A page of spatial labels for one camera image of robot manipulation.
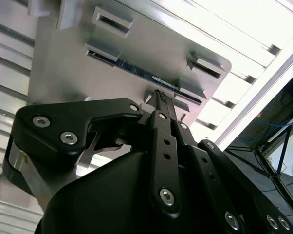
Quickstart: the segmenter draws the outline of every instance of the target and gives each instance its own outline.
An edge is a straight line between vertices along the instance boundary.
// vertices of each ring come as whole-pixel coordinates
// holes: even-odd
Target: ceiling panel
[[[293,14],[276,1],[193,1],[267,46],[281,49],[293,37]]]

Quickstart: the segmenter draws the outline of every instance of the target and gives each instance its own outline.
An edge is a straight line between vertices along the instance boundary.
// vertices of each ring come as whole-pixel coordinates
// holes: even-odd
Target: metal stand
[[[282,168],[282,164],[283,164],[283,161],[284,161],[285,152],[286,152],[286,149],[287,149],[291,129],[292,129],[292,126],[288,126],[283,132],[281,132],[276,138],[274,138],[271,142],[269,142],[262,149],[260,149],[260,148],[253,149],[253,148],[249,148],[249,147],[239,147],[239,146],[229,146],[225,151],[228,152],[230,155],[236,157],[240,161],[244,162],[248,166],[252,167],[256,172],[258,172],[258,173],[266,176],[267,178],[269,178],[272,181],[272,183],[275,185],[275,188],[277,189],[277,191],[281,194],[281,196],[284,198],[284,200],[287,202],[287,204],[289,205],[289,207],[293,211],[293,196],[288,191],[287,186],[280,179],[280,177],[281,177],[281,168]],[[263,156],[262,153],[269,147],[269,145],[271,145],[275,140],[280,138],[283,134],[286,134],[286,135],[285,135],[284,144],[283,144],[281,156],[280,156],[280,159],[279,159],[279,163],[278,163],[278,166],[277,166],[277,170],[275,170],[270,165],[270,163],[266,160],[266,158]],[[247,160],[241,158],[240,156],[238,156],[237,154],[233,153],[232,151],[253,152],[254,156],[256,158],[259,158],[260,165],[262,166],[263,169],[258,168],[254,164],[252,164],[252,163],[248,162]]]

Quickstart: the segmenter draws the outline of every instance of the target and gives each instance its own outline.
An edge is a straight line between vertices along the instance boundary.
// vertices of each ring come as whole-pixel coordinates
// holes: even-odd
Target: black cable
[[[255,159],[257,161],[257,164],[260,165],[260,167],[263,169],[263,166],[261,165],[261,163],[259,162],[258,158],[257,158],[257,154],[254,154],[255,155]]]

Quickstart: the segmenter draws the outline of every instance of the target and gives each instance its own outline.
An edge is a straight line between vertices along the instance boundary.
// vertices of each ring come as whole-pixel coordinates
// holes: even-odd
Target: bolt head
[[[180,123],[180,126],[181,126],[184,130],[187,129],[187,126],[186,126],[184,123]]]
[[[224,217],[227,223],[231,226],[231,228],[233,228],[236,231],[239,229],[237,219],[230,212],[226,212]]]
[[[134,110],[134,111],[137,111],[138,110],[138,107],[136,107],[135,105],[131,104],[129,105],[129,107]]]
[[[275,230],[278,229],[278,225],[277,225],[277,223],[275,222],[275,220],[274,220],[271,216],[267,215],[267,220],[268,220],[268,223],[269,223],[269,224],[270,224]]]
[[[207,146],[212,150],[215,148],[214,145],[210,142],[207,142]]]
[[[67,145],[75,145],[78,141],[77,135],[71,132],[63,132],[60,135],[60,140]]]
[[[160,116],[162,119],[166,119],[166,118],[167,118],[163,113],[159,113],[159,116]]]
[[[289,230],[290,226],[289,224],[286,222],[286,220],[284,220],[282,217],[278,217],[278,221],[281,223],[281,225],[286,229]]]
[[[174,195],[168,189],[160,190],[160,198],[167,206],[172,206],[175,203]]]
[[[46,128],[50,125],[49,119],[44,116],[36,116],[32,119],[33,124],[39,128]]]

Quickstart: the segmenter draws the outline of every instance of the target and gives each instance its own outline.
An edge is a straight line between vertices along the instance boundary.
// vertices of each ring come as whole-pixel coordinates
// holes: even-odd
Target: rectangular slot
[[[98,40],[91,40],[85,44],[85,48],[87,49],[87,55],[89,55],[89,51],[100,54],[103,57],[106,57],[114,62],[116,62],[119,56],[122,53],[122,50],[113,48],[111,46],[106,45],[105,43]]]
[[[216,79],[219,79],[219,77],[221,76],[221,74],[219,74],[218,72],[215,72],[215,71],[211,70],[210,68],[205,67],[199,63],[192,63],[191,70],[196,73],[197,73],[197,70],[203,71]]]
[[[123,32],[124,34],[127,34],[129,32],[129,29],[124,27],[123,25],[103,16],[103,15],[99,15],[98,21],[103,22],[113,28],[116,28],[117,30]]]
[[[133,23],[131,16],[120,10],[97,6],[94,10],[92,23],[122,38],[126,38]]]

